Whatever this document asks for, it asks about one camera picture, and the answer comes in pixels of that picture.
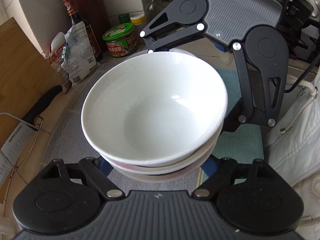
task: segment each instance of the cleaver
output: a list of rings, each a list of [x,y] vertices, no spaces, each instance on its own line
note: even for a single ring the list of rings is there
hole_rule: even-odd
[[[30,108],[26,115],[22,118],[23,121],[31,125],[35,125],[35,118],[39,116],[52,102],[52,100],[62,91],[62,86],[57,85],[50,88],[44,93],[39,100]],[[9,138],[3,144],[1,151],[7,157],[9,162],[14,165],[25,145],[34,135],[37,130],[27,124],[20,122],[13,130]],[[10,165],[0,155],[0,186],[5,182],[11,171]]]

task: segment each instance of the knife block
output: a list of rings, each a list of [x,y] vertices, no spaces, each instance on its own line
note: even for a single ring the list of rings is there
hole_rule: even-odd
[[[103,0],[75,0],[81,16],[89,21],[102,52],[108,51],[103,34],[111,28]]]

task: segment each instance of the green bottle cap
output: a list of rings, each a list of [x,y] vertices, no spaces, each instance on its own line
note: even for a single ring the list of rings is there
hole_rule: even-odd
[[[120,14],[118,16],[120,23],[129,23],[130,22],[130,15],[129,13]]]

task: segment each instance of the green jar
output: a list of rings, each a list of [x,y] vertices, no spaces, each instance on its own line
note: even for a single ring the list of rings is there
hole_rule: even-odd
[[[132,54],[138,47],[132,23],[123,23],[108,30],[102,38],[112,57]]]

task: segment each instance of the white bowl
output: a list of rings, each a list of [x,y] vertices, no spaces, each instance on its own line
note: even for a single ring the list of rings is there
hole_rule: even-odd
[[[173,49],[170,49],[169,51],[171,51],[171,52],[183,53],[183,54],[187,54],[187,55],[190,55],[190,56],[195,57],[195,55],[193,55],[192,53],[190,53],[190,52],[188,52],[188,51],[186,51],[186,50],[184,50],[184,49],[173,48]],[[130,55],[130,56],[129,56],[127,59],[125,59],[125,60],[131,59],[131,58],[133,58],[133,57],[137,57],[137,56],[140,56],[140,55],[143,55],[143,54],[148,54],[148,50],[145,49],[145,50],[139,51],[139,52],[137,52],[137,53],[134,53],[134,54]]]
[[[198,150],[195,151],[195,153],[193,153],[191,156],[184,159],[183,161],[169,165],[169,166],[155,167],[155,168],[142,167],[142,166],[136,166],[136,165],[117,162],[117,161],[114,161],[112,159],[107,158],[103,154],[101,154],[101,156],[106,161],[108,161],[113,167],[118,168],[122,171],[127,171],[127,172],[131,172],[131,173],[136,173],[136,174],[144,174],[144,175],[168,174],[168,173],[172,173],[172,172],[181,170],[181,169],[191,165],[192,163],[194,163],[195,161],[200,159],[203,155],[205,155],[209,151],[209,149],[212,149],[212,146],[214,146],[217,143],[217,140],[219,138],[221,130],[222,130],[222,125],[215,132],[215,134],[212,135],[208,141],[206,141],[206,143],[204,145],[202,145]]]
[[[114,167],[117,171],[119,171],[121,174],[123,174],[124,176],[127,176],[131,179],[135,179],[138,181],[142,181],[142,182],[150,182],[150,183],[164,183],[164,182],[169,182],[172,180],[176,180],[176,179],[180,179],[183,178],[185,176],[187,176],[188,174],[190,174],[191,172],[193,172],[195,169],[199,168],[202,164],[205,163],[205,161],[210,157],[214,147],[216,146],[216,143],[214,143],[214,145],[211,146],[211,148],[197,161],[195,161],[194,163],[192,163],[191,165],[187,166],[186,168],[183,168],[179,171],[170,173],[170,174],[164,174],[164,175],[143,175],[143,174],[136,174],[136,173],[132,173],[132,172],[127,172],[124,171],[122,169],[119,169],[117,167]]]
[[[90,90],[81,124],[91,146],[110,159],[164,166],[195,152],[222,124],[227,90],[203,60],[176,52],[120,63]]]

